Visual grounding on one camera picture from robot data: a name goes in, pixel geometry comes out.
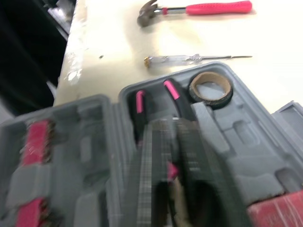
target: pink handle grip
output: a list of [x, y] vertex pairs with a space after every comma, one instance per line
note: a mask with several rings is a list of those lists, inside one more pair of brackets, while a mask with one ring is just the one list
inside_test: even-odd
[[231, 3], [203, 3], [186, 6], [188, 15], [210, 15], [221, 13], [249, 13], [252, 9], [250, 1], [239, 1]]

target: red tool handle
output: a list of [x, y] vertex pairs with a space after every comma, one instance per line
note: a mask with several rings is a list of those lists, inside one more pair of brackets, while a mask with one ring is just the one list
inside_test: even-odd
[[250, 1], [238, 1], [230, 3], [203, 3], [186, 6], [188, 15], [210, 15], [221, 13], [249, 13], [252, 9]]

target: pliers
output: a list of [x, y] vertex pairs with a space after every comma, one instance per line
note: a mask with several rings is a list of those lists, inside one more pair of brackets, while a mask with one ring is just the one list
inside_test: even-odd
[[[181, 85], [170, 78], [163, 82], [163, 87], [171, 97], [172, 102], [174, 102], [178, 111], [178, 117], [189, 121], [196, 121], [196, 116]], [[146, 107], [151, 100], [149, 100], [149, 95], [147, 95], [147, 92], [144, 89], [136, 92], [135, 100], [135, 106], [133, 107], [133, 110], [135, 110], [133, 113], [133, 123], [137, 140], [140, 140], [143, 136], [145, 125], [148, 123]]]

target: white table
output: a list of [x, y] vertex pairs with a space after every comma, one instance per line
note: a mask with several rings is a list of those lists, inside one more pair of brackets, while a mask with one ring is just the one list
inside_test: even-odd
[[185, 68], [147, 70], [144, 57], [195, 53], [253, 55], [223, 62], [271, 113], [291, 100], [303, 104], [303, 1], [252, 0], [247, 15], [158, 16], [140, 28], [136, 18], [145, 2], [78, 0], [55, 105], [100, 93], [115, 102], [127, 85]]

